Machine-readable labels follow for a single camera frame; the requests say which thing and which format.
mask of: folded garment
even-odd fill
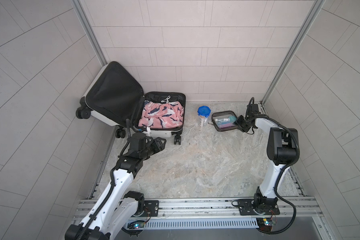
[[[175,128],[183,125],[184,108],[177,102],[153,103],[144,101],[139,127]]]

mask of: marble surface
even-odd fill
[[[213,125],[198,125],[201,103],[187,103],[182,145],[167,139],[165,149],[144,161],[128,190],[142,192],[145,198],[252,197],[268,168],[268,136],[260,129],[254,135],[239,130],[216,131]],[[244,114],[247,103],[206,103],[212,113],[231,110]],[[126,139],[115,139],[97,194],[110,181]],[[298,191],[287,172],[280,195],[297,196]]]

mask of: gray wall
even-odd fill
[[[360,240],[360,0],[327,0],[265,107],[298,130],[294,168],[337,239]]]
[[[259,101],[314,1],[81,2],[107,61],[145,92]]]
[[[75,109],[100,68],[69,0],[0,0],[0,239],[58,239],[88,197],[112,128]]]

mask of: wall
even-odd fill
[[[69,0],[0,0],[0,239],[58,239],[87,198],[112,128],[75,110],[100,67]]]
[[[82,0],[107,61],[188,101],[261,100],[312,3]]]
[[[360,0],[327,0],[265,107],[298,130],[294,168],[337,239],[360,240]]]

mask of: suitcase shell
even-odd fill
[[[161,103],[171,96],[169,101],[179,101],[184,108],[186,98],[182,93],[149,92],[144,94],[141,85],[118,62],[110,62],[103,66],[92,84],[80,100],[79,109],[88,108],[91,116],[110,126],[127,127],[126,119],[130,119],[135,128],[151,137],[171,137],[183,132],[183,125],[176,128],[139,127],[139,120],[144,107],[144,101]]]

